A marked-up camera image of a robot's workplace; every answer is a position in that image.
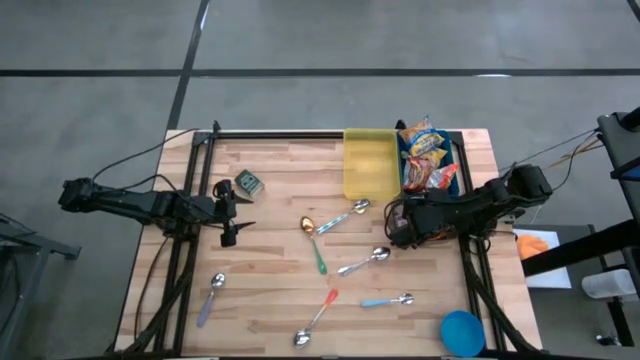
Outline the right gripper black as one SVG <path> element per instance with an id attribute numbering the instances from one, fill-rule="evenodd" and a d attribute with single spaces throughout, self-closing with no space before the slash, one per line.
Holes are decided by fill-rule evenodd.
<path id="1" fill-rule="evenodd" d="M 407 225 L 393 231 L 392 216 L 401 213 Z M 417 248 L 427 241 L 443 238 L 441 217 L 424 199 L 399 198 L 384 208 L 384 233 L 391 244 L 400 249 Z"/>

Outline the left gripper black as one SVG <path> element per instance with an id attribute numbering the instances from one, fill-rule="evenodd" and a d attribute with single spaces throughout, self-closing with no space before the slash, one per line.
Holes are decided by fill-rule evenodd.
<path id="1" fill-rule="evenodd" d="M 231 224 L 236 216 L 235 202 L 238 204 L 252 204 L 253 200 L 234 197 L 232 184 L 229 179 L 224 179 L 214 185 L 213 196 L 202 196 L 202 205 L 205 219 L 202 224 L 205 227 L 214 227 L 223 230 L 221 234 L 221 246 L 232 247 L 236 245 L 236 231 L 254 225 L 256 222 Z"/>

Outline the orange red snack bag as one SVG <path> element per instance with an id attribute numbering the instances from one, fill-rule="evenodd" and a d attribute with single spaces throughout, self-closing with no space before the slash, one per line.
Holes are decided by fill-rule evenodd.
<path id="1" fill-rule="evenodd" d="M 433 171 L 431 162 L 421 157 L 409 156 L 405 161 L 403 170 L 403 189 L 409 191 L 421 191 Z"/>

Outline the orange silver snack bag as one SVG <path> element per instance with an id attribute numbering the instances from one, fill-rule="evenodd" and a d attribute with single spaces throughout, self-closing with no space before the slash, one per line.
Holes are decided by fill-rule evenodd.
<path id="1" fill-rule="evenodd" d="M 434 170 L 427 180 L 428 188 L 448 189 L 458 170 L 457 164 L 449 164 Z"/>

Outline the blue yellow snack bag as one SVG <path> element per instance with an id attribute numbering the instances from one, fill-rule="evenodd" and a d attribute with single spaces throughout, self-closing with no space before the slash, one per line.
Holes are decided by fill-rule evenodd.
<path id="1" fill-rule="evenodd" d="M 400 130 L 399 135 L 411 156 L 421 156 L 438 148 L 444 142 L 444 138 L 437 132 L 428 117 L 414 126 Z"/>

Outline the plain silver metal spoon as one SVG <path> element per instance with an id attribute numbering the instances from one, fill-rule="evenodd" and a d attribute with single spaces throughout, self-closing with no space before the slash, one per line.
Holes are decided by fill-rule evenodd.
<path id="1" fill-rule="evenodd" d="M 364 265 L 366 265 L 366 264 L 368 264 L 370 262 L 386 260 L 389 257 L 390 253 L 391 253 L 391 250 L 389 248 L 387 248 L 387 247 L 378 247 L 372 252 L 372 254 L 368 258 L 366 258 L 366 259 L 364 259 L 364 260 L 362 260 L 362 261 L 360 261 L 358 263 L 339 268 L 338 271 L 337 271 L 337 274 L 339 276 L 342 276 L 342 277 L 347 276 L 350 273 L 356 271 L 360 267 L 362 267 L 362 266 L 364 266 Z"/>

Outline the yellow plastic bin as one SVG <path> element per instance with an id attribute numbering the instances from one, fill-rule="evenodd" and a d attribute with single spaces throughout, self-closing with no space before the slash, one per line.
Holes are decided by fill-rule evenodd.
<path id="1" fill-rule="evenodd" d="M 388 201 L 401 191 L 397 133 L 347 128 L 343 133 L 343 193 L 347 199 Z"/>

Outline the teal blue plastic bin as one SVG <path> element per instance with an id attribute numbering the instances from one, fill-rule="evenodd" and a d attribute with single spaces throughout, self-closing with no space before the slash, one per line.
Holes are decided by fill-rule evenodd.
<path id="1" fill-rule="evenodd" d="M 444 142 L 438 148 L 445 149 L 448 151 L 447 155 L 443 158 L 438 168 L 442 168 L 449 164 L 456 164 L 453 159 L 453 145 L 452 145 L 452 141 L 450 139 L 449 134 L 443 130 L 437 130 L 437 132 L 444 138 Z M 398 147 L 400 152 L 400 176 L 401 176 L 402 190 L 409 193 L 419 193 L 419 192 L 428 192 L 431 189 L 437 189 L 437 188 L 428 188 L 427 183 L 426 183 L 425 189 L 421 191 L 409 191 L 409 190 L 403 189 L 403 170 L 405 166 L 405 161 L 411 155 L 408 153 L 408 147 L 406 146 L 404 141 L 401 139 L 399 134 L 397 134 L 397 141 L 398 141 Z M 453 181 L 450 187 L 448 189 L 441 189 L 441 190 L 446 190 L 449 194 L 457 195 L 459 193 L 459 188 L 458 188 L 458 185 L 456 184 L 456 175 L 453 177 Z"/>

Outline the orange soft object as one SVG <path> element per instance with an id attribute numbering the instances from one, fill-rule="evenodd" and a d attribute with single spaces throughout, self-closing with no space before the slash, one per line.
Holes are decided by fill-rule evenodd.
<path id="1" fill-rule="evenodd" d="M 526 260 L 549 250 L 549 245 L 543 239 L 528 234 L 519 235 L 516 245 L 521 260 Z"/>

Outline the blue round lid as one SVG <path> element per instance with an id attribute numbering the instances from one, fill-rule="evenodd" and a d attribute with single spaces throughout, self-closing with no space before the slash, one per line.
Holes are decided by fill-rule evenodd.
<path id="1" fill-rule="evenodd" d="M 462 310 L 450 312 L 442 319 L 440 336 L 445 348 L 459 357 L 475 357 L 486 345 L 482 323 Z"/>

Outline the white paper sheet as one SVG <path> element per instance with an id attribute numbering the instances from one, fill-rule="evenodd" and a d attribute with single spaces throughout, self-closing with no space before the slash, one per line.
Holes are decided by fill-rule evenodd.
<path id="1" fill-rule="evenodd" d="M 560 245 L 556 232 L 514 229 L 517 235 L 532 235 L 543 239 L 548 245 L 549 250 Z M 529 288 L 549 288 L 549 289 L 571 289 L 571 282 L 568 271 L 565 267 L 541 273 L 538 275 L 527 276 L 526 283 Z"/>

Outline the dark grey metal stand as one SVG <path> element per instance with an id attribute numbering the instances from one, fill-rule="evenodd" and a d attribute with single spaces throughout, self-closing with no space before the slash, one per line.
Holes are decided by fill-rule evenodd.
<path id="1" fill-rule="evenodd" d="M 0 213 L 0 360 L 15 352 L 49 256 L 76 260 L 80 251 Z"/>

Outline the white plastic roll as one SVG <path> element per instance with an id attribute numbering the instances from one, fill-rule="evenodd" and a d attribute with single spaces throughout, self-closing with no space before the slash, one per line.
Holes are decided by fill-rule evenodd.
<path id="1" fill-rule="evenodd" d="M 586 295 L 593 299 L 636 294 L 635 285 L 627 269 L 616 269 L 586 276 L 581 280 L 581 287 Z"/>

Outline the black metal stand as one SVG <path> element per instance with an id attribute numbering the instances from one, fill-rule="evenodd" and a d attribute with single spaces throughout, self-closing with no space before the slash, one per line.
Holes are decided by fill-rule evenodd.
<path id="1" fill-rule="evenodd" d="M 640 107 L 602 115 L 598 130 L 633 218 L 572 240 L 522 262 L 526 275 L 538 275 L 620 251 L 640 299 Z"/>

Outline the black aluminium table frame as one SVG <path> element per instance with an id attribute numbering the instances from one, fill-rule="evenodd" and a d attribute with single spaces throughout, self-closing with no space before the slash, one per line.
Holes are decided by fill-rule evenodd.
<path id="1" fill-rule="evenodd" d="M 239 207 L 239 223 L 256 223 L 241 229 L 235 246 L 222 247 L 212 228 L 202 230 L 197 246 L 170 243 L 154 227 L 142 231 L 115 337 L 117 360 L 294 357 L 295 332 L 310 323 L 332 289 L 339 294 L 313 327 L 305 356 L 439 356 L 445 353 L 440 323 L 455 310 L 476 311 L 485 327 L 492 326 L 486 307 L 468 296 L 457 240 L 394 249 L 386 260 L 337 274 L 388 242 L 379 202 L 316 233 L 351 209 L 338 130 L 224 130 L 209 151 L 171 131 L 158 166 L 178 185 L 187 178 L 213 183 L 244 169 L 265 187 L 252 204 Z M 315 224 L 326 275 L 300 227 L 303 216 Z M 217 273 L 226 281 L 198 328 Z M 414 296 L 411 305 L 360 306 L 403 293 Z"/>

